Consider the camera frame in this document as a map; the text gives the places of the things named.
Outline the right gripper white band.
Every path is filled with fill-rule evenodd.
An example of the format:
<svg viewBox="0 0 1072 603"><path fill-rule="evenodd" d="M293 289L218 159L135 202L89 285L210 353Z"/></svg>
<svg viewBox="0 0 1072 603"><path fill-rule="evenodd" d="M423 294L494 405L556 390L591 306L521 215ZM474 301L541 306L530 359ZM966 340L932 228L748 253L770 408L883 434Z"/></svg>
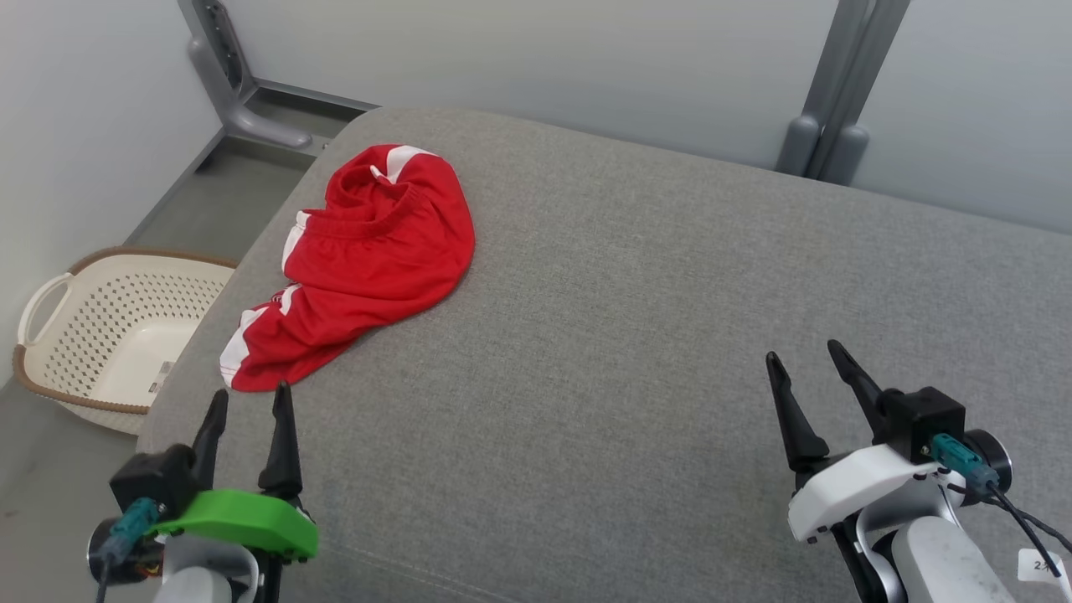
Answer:
<svg viewBox="0 0 1072 603"><path fill-rule="evenodd" d="M880 441L887 424L879 403L882 389L838 340L827 340L827 351L842 381L853 389L873 441ZM816 435L796 402L780 356L768 352L765 366L789 469L812 472L830 454L827 440ZM937 471L937 464L915 466L885 444L854 451L809 477L790 500L788 524L792 536L805 542L857 513L865 532L928 516L948 518L948 499L934 477Z"/></svg>

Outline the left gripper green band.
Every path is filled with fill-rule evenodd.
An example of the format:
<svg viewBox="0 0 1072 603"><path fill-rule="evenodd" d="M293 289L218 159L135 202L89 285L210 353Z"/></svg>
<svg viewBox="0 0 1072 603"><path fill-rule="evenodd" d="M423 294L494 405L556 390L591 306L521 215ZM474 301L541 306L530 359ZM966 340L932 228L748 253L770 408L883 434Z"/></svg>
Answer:
<svg viewBox="0 0 1072 603"><path fill-rule="evenodd" d="M280 499L299 497L303 490L291 385L280 382L276 386L272 405L276 428L257 481L264 495L237 489L211 490L219 438L225 432L227 415L229 393L218 389L192 444L195 455L192 473L204 492L193 499L183 514L153 524L144 534L192 534L273 554L288 561L314 559L319 553L317 525L303 508Z"/></svg>

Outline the red shorts with white stripes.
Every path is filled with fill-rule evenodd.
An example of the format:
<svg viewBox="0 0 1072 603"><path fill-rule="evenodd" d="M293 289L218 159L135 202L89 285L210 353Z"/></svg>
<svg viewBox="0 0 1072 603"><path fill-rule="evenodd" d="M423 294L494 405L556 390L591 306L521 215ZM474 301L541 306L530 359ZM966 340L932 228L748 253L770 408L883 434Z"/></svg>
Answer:
<svg viewBox="0 0 1072 603"><path fill-rule="evenodd" d="M410 145L369 147L333 173L321 209L296 214L281 255L287 286L241 314L219 373L238 392L302 381L364 333L444 302L475 247L448 161Z"/></svg>

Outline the cream perforated laundry basket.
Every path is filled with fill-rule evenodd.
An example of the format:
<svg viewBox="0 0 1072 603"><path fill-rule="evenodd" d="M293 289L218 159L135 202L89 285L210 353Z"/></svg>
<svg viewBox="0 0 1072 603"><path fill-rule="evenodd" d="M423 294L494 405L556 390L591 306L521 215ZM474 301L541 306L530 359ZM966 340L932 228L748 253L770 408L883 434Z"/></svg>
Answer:
<svg viewBox="0 0 1072 603"><path fill-rule="evenodd" d="M136 436L236 266L134 245L78 260L24 306L15 380L81 420Z"/></svg>

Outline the white label tag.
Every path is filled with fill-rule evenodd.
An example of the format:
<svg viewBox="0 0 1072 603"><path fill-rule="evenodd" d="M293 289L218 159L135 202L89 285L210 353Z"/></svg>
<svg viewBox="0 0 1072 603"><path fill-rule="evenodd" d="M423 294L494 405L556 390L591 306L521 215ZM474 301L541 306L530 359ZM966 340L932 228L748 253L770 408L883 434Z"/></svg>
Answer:
<svg viewBox="0 0 1072 603"><path fill-rule="evenodd" d="M1059 554L1048 551L1045 556L1034 549L1019 549L1018 580L1037 580L1052 585L1069 584L1068 570Z"/></svg>

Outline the grey partition support foot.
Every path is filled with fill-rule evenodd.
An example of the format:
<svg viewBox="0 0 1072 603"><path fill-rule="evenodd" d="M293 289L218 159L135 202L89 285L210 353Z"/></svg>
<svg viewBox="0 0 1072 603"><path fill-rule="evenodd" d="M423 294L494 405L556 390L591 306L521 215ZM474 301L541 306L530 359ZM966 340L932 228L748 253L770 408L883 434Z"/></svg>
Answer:
<svg viewBox="0 0 1072 603"><path fill-rule="evenodd" d="M222 0L176 0L190 28L187 54L227 135L291 152L314 152L314 136L258 115L245 105L257 91Z"/></svg>

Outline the grey partition base rail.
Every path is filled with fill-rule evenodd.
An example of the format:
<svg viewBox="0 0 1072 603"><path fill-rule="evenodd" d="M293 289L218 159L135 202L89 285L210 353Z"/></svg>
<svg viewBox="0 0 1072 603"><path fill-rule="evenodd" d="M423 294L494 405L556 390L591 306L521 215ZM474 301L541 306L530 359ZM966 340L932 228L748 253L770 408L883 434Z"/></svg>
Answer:
<svg viewBox="0 0 1072 603"><path fill-rule="evenodd" d="M244 107L312 135L303 149L221 131L126 237L196 255L240 259L345 126L376 105L258 80Z"/></svg>

